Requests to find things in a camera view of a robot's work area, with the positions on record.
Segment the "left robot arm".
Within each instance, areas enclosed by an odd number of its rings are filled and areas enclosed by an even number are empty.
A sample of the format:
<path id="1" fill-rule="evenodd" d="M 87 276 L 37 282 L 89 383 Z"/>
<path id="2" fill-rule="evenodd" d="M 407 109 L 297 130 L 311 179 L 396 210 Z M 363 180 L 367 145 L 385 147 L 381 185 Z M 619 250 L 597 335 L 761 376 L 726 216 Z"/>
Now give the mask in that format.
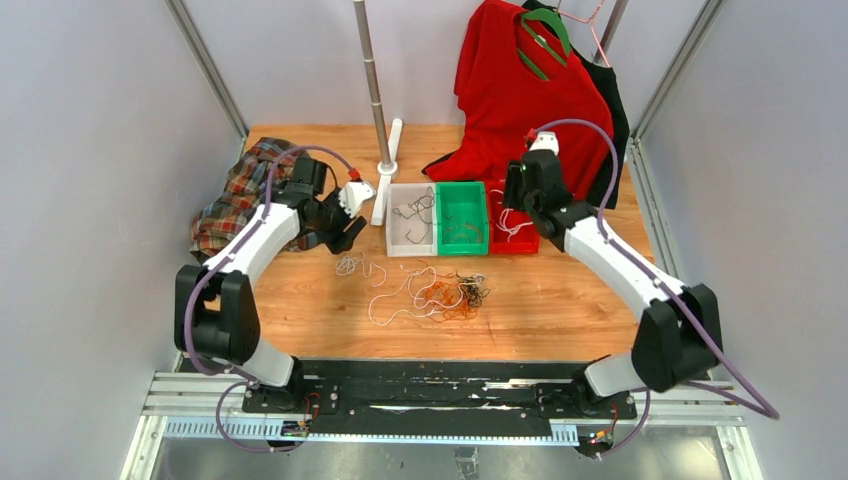
<path id="1" fill-rule="evenodd" d="M 265 340 L 254 285 L 291 241 L 314 235 L 333 254 L 350 250 L 366 226 L 362 207 L 375 188 L 356 171 L 330 192 L 330 167 L 304 154 L 290 179 L 266 194 L 245 228 L 200 266 L 185 265 L 175 279 L 174 343 L 206 375 L 231 371 L 283 413 L 298 411 L 308 395 L 303 364 Z"/>

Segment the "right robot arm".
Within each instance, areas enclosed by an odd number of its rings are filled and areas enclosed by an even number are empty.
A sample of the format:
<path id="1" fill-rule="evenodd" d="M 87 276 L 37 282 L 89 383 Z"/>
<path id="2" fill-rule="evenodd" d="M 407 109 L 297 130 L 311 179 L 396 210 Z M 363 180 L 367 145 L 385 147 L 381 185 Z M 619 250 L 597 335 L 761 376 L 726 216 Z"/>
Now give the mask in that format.
<path id="1" fill-rule="evenodd" d="M 527 213 L 540 237 L 588 267 L 639 322 L 629 351 L 596 359 L 573 376 L 571 400 L 580 414 L 599 415 L 623 392 L 666 392 L 718 365 L 715 293 L 668 276 L 627 245 L 597 208 L 567 190 L 553 151 L 528 151 L 509 163 L 504 205 Z"/>

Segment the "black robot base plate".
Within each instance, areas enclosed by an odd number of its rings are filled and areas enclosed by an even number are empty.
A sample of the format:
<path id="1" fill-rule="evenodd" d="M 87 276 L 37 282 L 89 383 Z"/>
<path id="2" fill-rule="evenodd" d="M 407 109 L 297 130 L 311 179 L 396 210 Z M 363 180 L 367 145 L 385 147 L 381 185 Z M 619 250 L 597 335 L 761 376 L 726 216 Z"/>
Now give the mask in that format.
<path id="1" fill-rule="evenodd" d="M 303 418 L 314 433 L 385 437 L 544 437 L 554 420 L 609 427 L 633 420 L 627 392 L 581 410 L 574 362 L 306 359 L 308 395 L 285 411 L 255 391 L 251 414 Z"/>

